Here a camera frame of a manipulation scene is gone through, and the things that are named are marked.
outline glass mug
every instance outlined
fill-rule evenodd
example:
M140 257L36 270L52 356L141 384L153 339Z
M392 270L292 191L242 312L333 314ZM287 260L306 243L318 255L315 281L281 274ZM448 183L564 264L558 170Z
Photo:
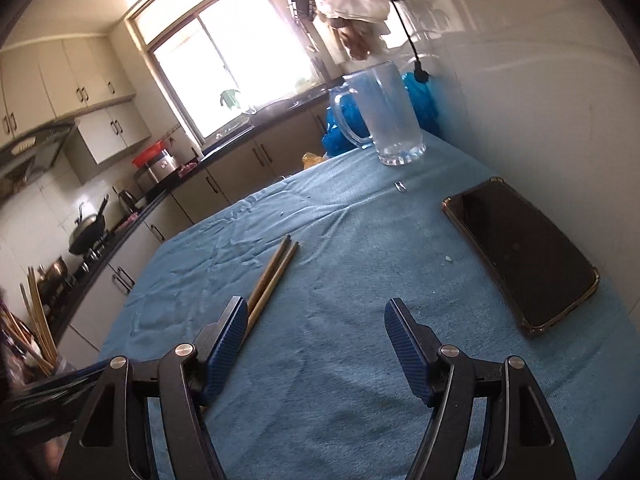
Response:
M372 142L382 164L398 166L419 158L425 150L409 94L392 61L347 74L346 85L332 89L330 105L335 121L349 141L366 148ZM340 100L347 93L358 105L369 137L359 137L344 119Z

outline black cable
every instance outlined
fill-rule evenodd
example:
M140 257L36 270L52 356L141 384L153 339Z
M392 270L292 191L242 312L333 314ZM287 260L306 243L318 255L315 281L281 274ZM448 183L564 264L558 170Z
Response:
M393 5L396 10L396 14L398 15L398 19L400 20L400 25L402 25L402 30L404 30L404 34L406 38L409 40L409 45L411 45L411 50L414 51L415 63L414 63L414 77L418 83L426 83L429 80L429 73L426 70L422 69L422 64L420 63L420 59L418 58L418 51L415 49L414 41L411 39L411 35L402 20L402 15L400 14L400 10L398 6L396 6L396 2L394 0L389 0L391 5Z

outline kitchen cabinet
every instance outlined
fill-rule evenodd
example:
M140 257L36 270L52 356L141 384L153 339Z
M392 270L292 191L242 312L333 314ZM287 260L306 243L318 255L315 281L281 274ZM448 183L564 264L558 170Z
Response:
M81 85L71 70L62 41L37 44L40 73L56 117L86 109Z
M127 301L127 289L119 286L114 276L110 266L102 270L70 323L71 328L98 350L102 348L111 325Z
M6 107L4 106L4 93L2 92L2 85L0 84L0 123L2 131L0 132L0 147L14 140L14 134L11 131L9 125L9 117L6 113Z
M35 45L3 52L0 55L0 75L6 113L14 137L55 118L40 75Z
M303 112L254 138L276 176L289 176L302 171L302 156L306 152L316 155L324 153L317 120L311 113Z
M160 240L143 222L129 235L118 252L111 257L109 264L116 271L116 275L131 290L136 285L136 280L142 274L146 264L156 254L158 247L160 247Z
M100 350L130 290L160 242L143 223L111 257L71 319L71 327Z
M151 136L131 101L78 117L78 131L96 164Z
M102 81L107 85L110 99L133 96L136 91L124 72L124 68L107 38L88 38L89 49Z
M133 146L151 136L149 128L132 101L107 108L127 146Z
M229 205L217 181L207 170L191 176L172 191L172 195L194 224Z
M126 142L120 136L120 131L106 108L80 116L78 131L96 164L127 148Z
M318 131L320 131L321 138L326 133L326 109L329 106L329 98L322 99L320 103L311 107L308 113L311 115L314 123L318 125ZM316 155L324 155L324 148L322 153L316 153Z
M240 144L207 166L207 171L220 185L231 204L276 180L267 157L253 141Z
M145 218L145 224L160 242L165 242L193 225L175 198L167 196Z
M81 370L98 360L98 350L69 326L58 343L58 352L74 368Z
M87 38L63 40L66 57L88 106L113 98L111 89L102 78Z

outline blue plastic bag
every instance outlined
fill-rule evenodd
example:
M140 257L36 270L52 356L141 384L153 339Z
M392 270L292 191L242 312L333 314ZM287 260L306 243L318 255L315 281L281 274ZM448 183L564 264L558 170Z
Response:
M427 84L418 83L412 72L407 72L402 76L404 87L409 94L409 100L414 108L415 116L418 119L418 124L423 130L428 131L437 137L440 136L440 125L436 120L438 117L438 111L436 110L435 102L429 92ZM347 124L351 127L354 133L362 138L369 137L369 130L367 125L362 119L362 115L358 110L358 105L353 99L351 94L346 94L340 99L340 106L342 107L342 113ZM342 134L342 131L335 122L334 112L331 107L326 110L326 134L322 138L322 145L326 149L328 156L336 156L341 153L354 150L356 146L347 140Z

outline white tile wall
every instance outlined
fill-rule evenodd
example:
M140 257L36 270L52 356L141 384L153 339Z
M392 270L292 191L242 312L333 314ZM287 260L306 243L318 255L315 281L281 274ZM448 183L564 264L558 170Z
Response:
M0 204L0 286L12 312L28 317L19 287L26 284L29 266L48 267L62 256L70 270L77 267L79 257L67 249L80 203L84 214L91 214L105 194L117 201L111 187L130 189L134 170L127 157L82 186L61 153L51 170Z
M640 67L613 19L598 0L408 5L445 140L542 209L640 327Z

